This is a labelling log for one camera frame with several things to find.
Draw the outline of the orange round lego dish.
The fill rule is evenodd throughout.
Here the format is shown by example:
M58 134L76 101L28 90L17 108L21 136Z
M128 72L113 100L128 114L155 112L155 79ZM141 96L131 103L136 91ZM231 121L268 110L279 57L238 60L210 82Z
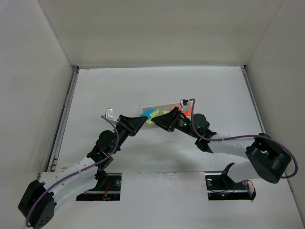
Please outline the orange round lego dish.
M185 116L190 116L191 109L190 109L190 108L188 108L188 109L183 109L181 112L182 112Z

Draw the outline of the teal lego brick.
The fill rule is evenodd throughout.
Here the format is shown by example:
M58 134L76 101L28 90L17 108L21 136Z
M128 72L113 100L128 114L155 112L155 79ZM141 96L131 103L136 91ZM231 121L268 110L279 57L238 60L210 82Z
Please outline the teal lego brick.
M151 119L152 118L152 113L155 112L157 109L152 107L149 108L148 110L144 111L141 113L141 116L146 116L147 119Z

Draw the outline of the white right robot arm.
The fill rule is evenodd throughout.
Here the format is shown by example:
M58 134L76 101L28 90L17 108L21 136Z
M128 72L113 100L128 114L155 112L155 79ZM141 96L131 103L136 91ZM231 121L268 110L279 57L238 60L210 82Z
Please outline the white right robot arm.
M245 162L230 162L223 173L238 183L247 179L261 178L276 184L283 177L292 157L267 135L231 139L209 129L209 122L203 114L185 116L178 107L152 118L158 127L173 132L175 129L196 138L195 145L203 152L240 156Z

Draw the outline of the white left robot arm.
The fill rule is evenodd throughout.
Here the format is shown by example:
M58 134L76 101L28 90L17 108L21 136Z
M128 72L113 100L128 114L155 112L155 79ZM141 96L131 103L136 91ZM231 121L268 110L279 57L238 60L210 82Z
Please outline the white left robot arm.
M30 182L18 204L18 210L26 219L25 226L44 227L64 203L97 184L103 185L112 155L128 137L138 133L146 120L146 116L120 115L116 124L110 124L113 130L102 131L93 149L80 162L50 180Z

